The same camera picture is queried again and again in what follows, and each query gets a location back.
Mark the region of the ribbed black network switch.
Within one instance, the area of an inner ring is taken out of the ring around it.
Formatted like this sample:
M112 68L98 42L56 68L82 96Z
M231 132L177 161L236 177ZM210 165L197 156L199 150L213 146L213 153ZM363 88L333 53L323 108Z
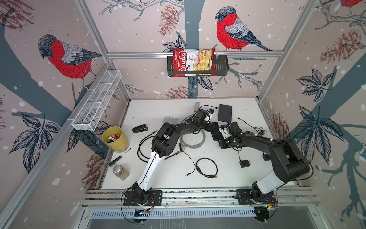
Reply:
M218 141L219 139L223 138L222 133L220 132L219 127L215 126L213 127L213 129L211 130L211 135L213 138L213 141Z

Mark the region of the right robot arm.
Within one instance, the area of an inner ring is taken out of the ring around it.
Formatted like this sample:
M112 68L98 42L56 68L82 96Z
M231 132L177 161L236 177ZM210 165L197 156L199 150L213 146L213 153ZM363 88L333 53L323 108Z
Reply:
M278 140L250 131L243 132L237 122L229 124L228 130L224 132L228 136L218 139L221 149L253 148L270 156L272 170L252 184L251 199L257 204L264 202L279 187L310 172L309 162L292 140Z

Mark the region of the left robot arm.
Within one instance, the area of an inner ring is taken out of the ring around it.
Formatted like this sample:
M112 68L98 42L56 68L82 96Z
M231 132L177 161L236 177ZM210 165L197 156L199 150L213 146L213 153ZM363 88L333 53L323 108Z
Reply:
M141 177L132 185L131 191L138 203L145 204L150 198L150 190L161 162L174 151L178 140L185 134L197 133L201 130L212 131L211 119L215 107L209 110L198 109L187 120L180 124L164 123L152 139L152 152Z

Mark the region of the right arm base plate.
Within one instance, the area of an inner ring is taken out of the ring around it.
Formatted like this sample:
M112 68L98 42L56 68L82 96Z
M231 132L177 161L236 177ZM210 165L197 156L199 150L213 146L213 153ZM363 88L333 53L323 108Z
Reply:
M239 205L277 205L274 192L263 194L256 189L237 189L234 198L238 200Z

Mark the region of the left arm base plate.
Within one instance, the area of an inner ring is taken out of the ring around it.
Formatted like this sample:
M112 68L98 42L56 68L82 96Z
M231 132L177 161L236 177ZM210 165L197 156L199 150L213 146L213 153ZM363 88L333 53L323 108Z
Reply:
M123 206L161 206L163 192L161 190L144 191L139 187L136 189L128 189L122 198Z

